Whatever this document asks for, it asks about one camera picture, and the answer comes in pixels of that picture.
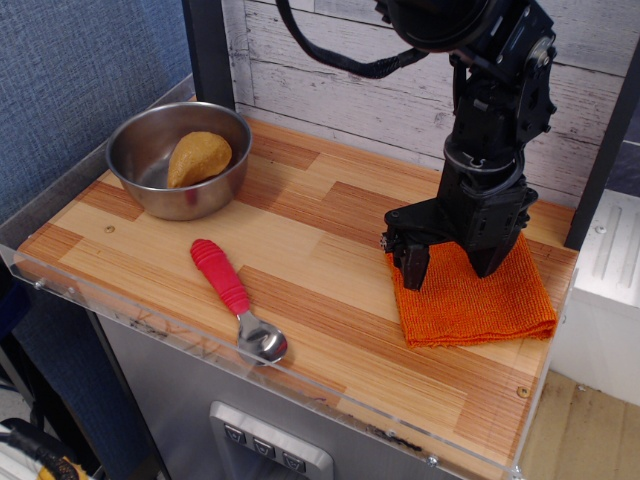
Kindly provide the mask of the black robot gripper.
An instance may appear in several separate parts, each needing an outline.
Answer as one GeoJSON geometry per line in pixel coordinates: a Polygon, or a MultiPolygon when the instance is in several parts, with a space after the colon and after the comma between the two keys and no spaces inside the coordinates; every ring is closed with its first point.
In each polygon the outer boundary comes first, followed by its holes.
{"type": "Polygon", "coordinates": [[[387,212],[381,246],[394,255],[405,289],[419,291],[432,245],[454,242],[479,278],[492,275],[529,221],[538,194],[524,176],[524,152],[491,172],[488,161],[447,156],[437,196],[387,212]]]}

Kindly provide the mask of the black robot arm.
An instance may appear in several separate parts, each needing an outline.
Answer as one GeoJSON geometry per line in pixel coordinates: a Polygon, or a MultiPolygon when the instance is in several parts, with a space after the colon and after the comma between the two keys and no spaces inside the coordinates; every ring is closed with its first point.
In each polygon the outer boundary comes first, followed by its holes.
{"type": "Polygon", "coordinates": [[[422,287],[431,246],[447,242],[487,277],[538,198],[524,149],[556,111],[553,22],[535,1],[381,1],[376,9],[418,51],[448,54],[455,116],[436,197],[386,213],[383,248],[409,290],[422,287]]]}

